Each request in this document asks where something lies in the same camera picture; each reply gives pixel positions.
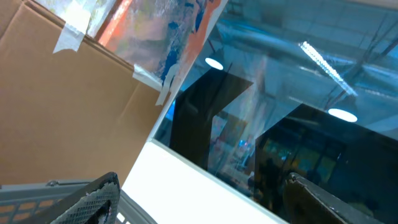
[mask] packing tape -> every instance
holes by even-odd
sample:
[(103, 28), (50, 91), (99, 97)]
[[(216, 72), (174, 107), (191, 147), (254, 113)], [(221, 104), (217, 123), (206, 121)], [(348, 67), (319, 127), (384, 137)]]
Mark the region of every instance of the packing tape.
[(156, 106), (163, 105), (164, 101), (166, 100), (167, 94), (169, 93), (172, 80), (179, 70), (180, 65), (178, 63), (170, 67), (169, 72), (167, 72), (166, 78), (164, 80), (162, 90), (160, 91), (160, 95), (156, 101)]
[(95, 0), (83, 1), (80, 4), (73, 0), (69, 4), (64, 16), (66, 23), (55, 45), (53, 54), (65, 49), (77, 52), (86, 35), (91, 12), (95, 4)]
[(159, 92), (162, 91), (162, 81), (160, 78), (155, 77), (153, 73), (148, 72), (137, 64), (134, 64), (134, 73), (132, 77)]

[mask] fluorescent light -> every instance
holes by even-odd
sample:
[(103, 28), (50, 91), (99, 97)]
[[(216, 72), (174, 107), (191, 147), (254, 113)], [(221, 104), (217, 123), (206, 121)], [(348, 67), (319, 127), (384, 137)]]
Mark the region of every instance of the fluorescent light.
[(224, 66), (223, 66), (222, 64), (220, 64), (219, 62), (217, 62), (216, 60), (214, 60), (214, 59), (212, 59), (212, 58), (206, 58), (206, 59), (205, 59), (205, 62), (206, 62), (208, 65), (210, 65), (210, 66), (212, 66), (213, 68), (215, 68), (215, 69), (218, 69), (218, 70), (224, 69)]
[(353, 115), (352, 113), (347, 112), (345, 110), (332, 108), (332, 109), (329, 109), (328, 112), (330, 115), (333, 115), (337, 118), (343, 119), (348, 122), (355, 122), (358, 120), (358, 118), (355, 115)]
[(307, 41), (299, 44), (301, 49), (315, 62), (319, 65), (339, 86), (341, 86), (349, 95), (358, 96), (358, 94), (353, 90), (343, 78), (333, 69), (328, 62), (315, 50)]

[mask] ceiling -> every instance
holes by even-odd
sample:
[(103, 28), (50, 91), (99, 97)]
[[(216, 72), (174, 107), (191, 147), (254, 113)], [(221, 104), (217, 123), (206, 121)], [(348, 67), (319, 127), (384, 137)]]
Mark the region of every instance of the ceiling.
[[(307, 41), (358, 94), (357, 124), (398, 139), (397, 9), (393, 0), (229, 0), (182, 90), (223, 49), (224, 69), (255, 83), (224, 110), (262, 121), (255, 132), (300, 103), (327, 110), (347, 93), (299, 47)], [(258, 104), (261, 115), (248, 112)]]

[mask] dark glass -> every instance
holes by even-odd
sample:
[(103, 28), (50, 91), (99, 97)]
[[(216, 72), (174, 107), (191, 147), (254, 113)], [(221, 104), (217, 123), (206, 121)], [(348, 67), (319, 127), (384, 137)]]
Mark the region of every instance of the dark glass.
[[(398, 223), (397, 10), (230, 0), (155, 138), (287, 221), (296, 172)], [(206, 64), (214, 55), (222, 70)]]

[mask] orange paint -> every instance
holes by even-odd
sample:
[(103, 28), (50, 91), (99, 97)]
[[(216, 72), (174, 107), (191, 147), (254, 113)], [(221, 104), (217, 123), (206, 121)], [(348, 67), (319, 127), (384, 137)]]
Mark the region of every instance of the orange paint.
[(99, 39), (99, 43), (103, 46), (108, 44), (109, 40), (111, 39), (113, 34), (120, 34), (121, 31), (119, 30), (119, 23), (120, 21), (124, 21), (126, 18), (126, 12), (129, 9), (132, 0), (123, 0), (120, 4), (118, 10), (112, 17), (111, 22), (106, 27), (104, 33), (102, 34), (101, 38)]
[(213, 2), (208, 2), (206, 6), (205, 15), (200, 23), (198, 32), (191, 34), (188, 38), (187, 46), (185, 47), (184, 53), (193, 56), (194, 53), (199, 54), (206, 40), (207, 28), (213, 15), (213, 11), (220, 6), (221, 0), (214, 0)]

